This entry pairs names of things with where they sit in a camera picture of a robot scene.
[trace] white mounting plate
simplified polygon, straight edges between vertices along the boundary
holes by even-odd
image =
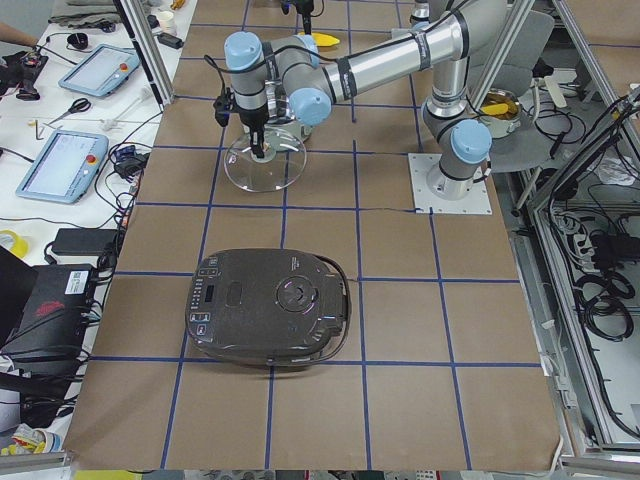
[[[440,161],[441,155],[410,153],[409,170],[413,188],[413,204],[417,213],[452,213],[459,215],[491,215],[491,202],[484,182],[474,183],[466,197],[460,200],[445,200],[427,186],[427,172]],[[482,177],[480,168],[474,178]]]

